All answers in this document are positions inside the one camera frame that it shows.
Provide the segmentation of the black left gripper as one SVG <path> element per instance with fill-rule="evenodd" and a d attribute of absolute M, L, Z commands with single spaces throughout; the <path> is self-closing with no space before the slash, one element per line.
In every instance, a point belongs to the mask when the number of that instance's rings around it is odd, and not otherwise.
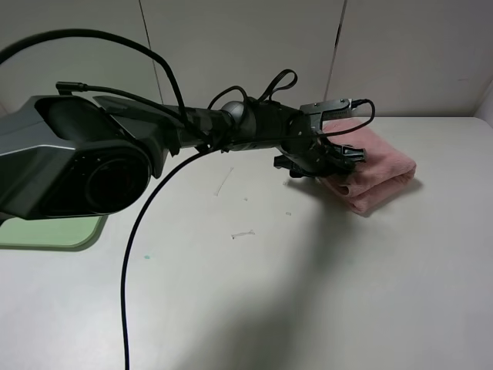
<path fill-rule="evenodd" d="M 273 166 L 288 170 L 292 178 L 346 176 L 355 171 L 355 163 L 366 161 L 363 148 L 321 143 L 314 137 L 310 118 L 303 114 L 290 121 L 287 135 L 277 147 L 281 154 L 274 157 Z"/>

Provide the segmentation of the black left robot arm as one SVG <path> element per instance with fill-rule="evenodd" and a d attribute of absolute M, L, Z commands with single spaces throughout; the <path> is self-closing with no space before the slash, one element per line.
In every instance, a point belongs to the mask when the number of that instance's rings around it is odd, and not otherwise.
<path fill-rule="evenodd" d="M 185 148 L 223 152 L 276 148 L 292 177 L 348 175 L 363 149 L 336 144 L 322 124 L 348 116 L 350 99 L 299 109 L 233 101 L 218 110 L 152 107 L 113 96 L 34 96 L 1 120 L 1 218 L 44 220 L 119 212 Z"/>

